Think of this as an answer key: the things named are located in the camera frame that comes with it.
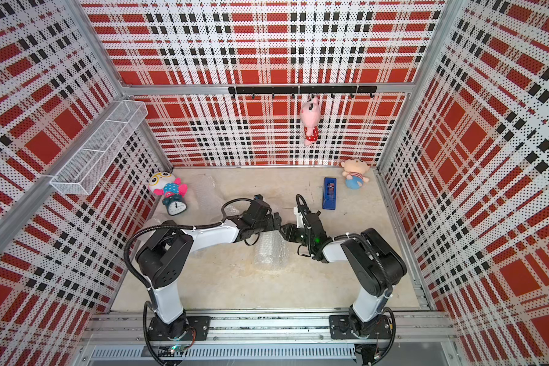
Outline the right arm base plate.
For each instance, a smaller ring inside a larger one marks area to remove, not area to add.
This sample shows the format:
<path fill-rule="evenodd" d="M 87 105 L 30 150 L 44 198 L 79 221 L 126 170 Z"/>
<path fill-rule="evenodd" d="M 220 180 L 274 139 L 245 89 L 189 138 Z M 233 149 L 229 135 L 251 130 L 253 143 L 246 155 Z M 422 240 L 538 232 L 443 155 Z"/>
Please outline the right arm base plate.
<path fill-rule="evenodd" d="M 368 322 L 361 322 L 356 315 L 332 315 L 329 317 L 329 331 L 332 339 L 390 339 L 392 337 L 390 317 L 379 315 Z"/>

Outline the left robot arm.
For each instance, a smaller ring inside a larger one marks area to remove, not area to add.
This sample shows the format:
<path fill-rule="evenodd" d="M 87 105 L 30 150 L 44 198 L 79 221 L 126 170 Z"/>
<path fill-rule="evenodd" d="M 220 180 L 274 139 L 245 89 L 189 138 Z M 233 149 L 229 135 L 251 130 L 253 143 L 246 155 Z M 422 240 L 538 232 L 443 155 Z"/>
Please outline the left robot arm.
<path fill-rule="evenodd" d="M 227 201 L 221 214 L 220 221 L 199 226 L 165 221 L 137 231 L 126 242 L 124 263 L 145 286 L 152 310 L 161 323 L 172 326 L 186 319 L 177 281 L 190 253 L 221 244 L 247 242 L 252 236 L 282 227 L 280 214 L 272 210 L 262 195 Z"/>

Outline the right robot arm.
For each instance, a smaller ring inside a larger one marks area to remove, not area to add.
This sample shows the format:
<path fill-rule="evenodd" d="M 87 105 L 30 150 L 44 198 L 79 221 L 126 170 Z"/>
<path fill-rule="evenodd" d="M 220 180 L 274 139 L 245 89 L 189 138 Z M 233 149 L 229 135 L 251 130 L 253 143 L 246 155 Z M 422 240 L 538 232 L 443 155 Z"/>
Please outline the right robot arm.
<path fill-rule="evenodd" d="M 407 274 L 404 260 L 375 229 L 362 233 L 328 236 L 320 212 L 309 209 L 304 197 L 296 195 L 296 224 L 285 224 L 284 240 L 299 244 L 297 254 L 322 263 L 347 262 L 360 284 L 356 301 L 349 307 L 348 326 L 356 338 L 394 329 L 387 302 Z"/>

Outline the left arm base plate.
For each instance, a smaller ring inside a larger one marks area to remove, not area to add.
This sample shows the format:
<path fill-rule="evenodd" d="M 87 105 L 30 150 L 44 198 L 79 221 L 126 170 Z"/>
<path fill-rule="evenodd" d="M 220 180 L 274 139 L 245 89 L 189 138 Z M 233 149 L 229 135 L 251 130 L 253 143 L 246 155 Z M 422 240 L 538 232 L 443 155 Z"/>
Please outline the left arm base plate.
<path fill-rule="evenodd" d="M 146 335 L 151 341 L 205 341 L 210 328 L 210 317 L 185 317 L 181 315 L 170 324 L 154 316 L 146 326 Z"/>

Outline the bubble wrap pile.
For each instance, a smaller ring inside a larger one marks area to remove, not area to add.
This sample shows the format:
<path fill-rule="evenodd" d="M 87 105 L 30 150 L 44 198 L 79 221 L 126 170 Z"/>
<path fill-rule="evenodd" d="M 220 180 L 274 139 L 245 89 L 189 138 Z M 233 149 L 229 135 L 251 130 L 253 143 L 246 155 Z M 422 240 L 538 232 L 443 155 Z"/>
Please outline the bubble wrap pile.
<path fill-rule="evenodd" d="M 278 231 L 261 233 L 254 262 L 262 271 L 279 271 L 288 264 L 288 243 Z"/>

